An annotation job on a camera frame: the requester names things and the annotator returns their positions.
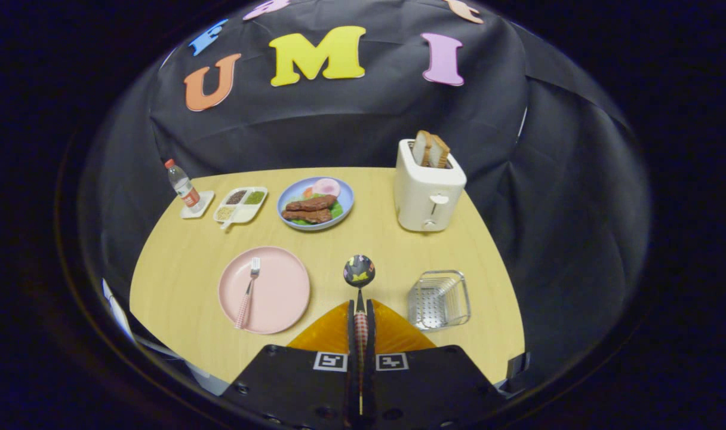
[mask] pink plate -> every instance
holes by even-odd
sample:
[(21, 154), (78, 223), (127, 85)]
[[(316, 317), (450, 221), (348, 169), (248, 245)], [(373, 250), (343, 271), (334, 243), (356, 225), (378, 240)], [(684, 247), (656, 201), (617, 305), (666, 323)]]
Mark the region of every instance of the pink plate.
[(310, 280), (300, 259), (283, 248), (252, 248), (227, 264), (219, 283), (222, 311), (235, 324), (251, 279), (252, 257), (260, 258), (260, 275), (251, 287), (244, 330), (257, 334), (286, 330), (305, 313), (310, 299)]

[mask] spice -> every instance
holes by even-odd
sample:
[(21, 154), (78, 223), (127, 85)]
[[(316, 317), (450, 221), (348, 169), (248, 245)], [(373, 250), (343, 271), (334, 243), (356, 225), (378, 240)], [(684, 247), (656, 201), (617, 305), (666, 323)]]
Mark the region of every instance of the spice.
[(246, 190), (238, 191), (238, 193), (233, 194), (230, 196), (229, 199), (227, 199), (226, 204), (237, 204), (241, 201), (241, 198), (243, 198), (244, 194), (246, 194)]
[(249, 194), (248, 198), (246, 198), (246, 204), (259, 204), (262, 202), (264, 196), (265, 193), (263, 191), (254, 191), (254, 193)]
[(230, 214), (233, 213), (232, 207), (221, 207), (217, 210), (217, 218), (218, 220), (227, 220), (227, 218), (230, 218)]

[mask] meat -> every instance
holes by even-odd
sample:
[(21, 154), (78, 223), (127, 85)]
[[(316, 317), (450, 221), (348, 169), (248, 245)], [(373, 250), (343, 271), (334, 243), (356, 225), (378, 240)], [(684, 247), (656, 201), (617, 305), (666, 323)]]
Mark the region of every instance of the meat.
[(319, 224), (331, 220), (331, 211), (321, 210), (284, 210), (281, 217), (287, 220), (304, 220), (308, 223)]
[(330, 207), (336, 201), (336, 196), (328, 194), (319, 198), (306, 199), (305, 201), (295, 201), (286, 205), (286, 210), (321, 210)]

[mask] orange letter u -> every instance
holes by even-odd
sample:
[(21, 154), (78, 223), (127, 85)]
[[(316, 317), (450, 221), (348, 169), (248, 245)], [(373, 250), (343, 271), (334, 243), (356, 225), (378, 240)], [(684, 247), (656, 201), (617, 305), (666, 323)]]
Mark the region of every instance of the orange letter u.
[(220, 72), (219, 85), (217, 90), (208, 96), (204, 95), (204, 75), (210, 68), (202, 67), (189, 74), (183, 81), (185, 82), (185, 104), (188, 109), (199, 112), (217, 106), (224, 100), (233, 89), (235, 61), (239, 58), (241, 58), (240, 54), (233, 54), (215, 63), (215, 67), (219, 68)]

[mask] metal basket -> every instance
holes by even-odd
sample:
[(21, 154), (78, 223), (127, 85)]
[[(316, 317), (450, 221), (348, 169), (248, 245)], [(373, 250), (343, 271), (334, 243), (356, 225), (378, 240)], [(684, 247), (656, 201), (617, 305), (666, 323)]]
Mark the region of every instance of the metal basket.
[(466, 280), (457, 270), (424, 272), (408, 292), (408, 320), (419, 330), (464, 324), (470, 316)]

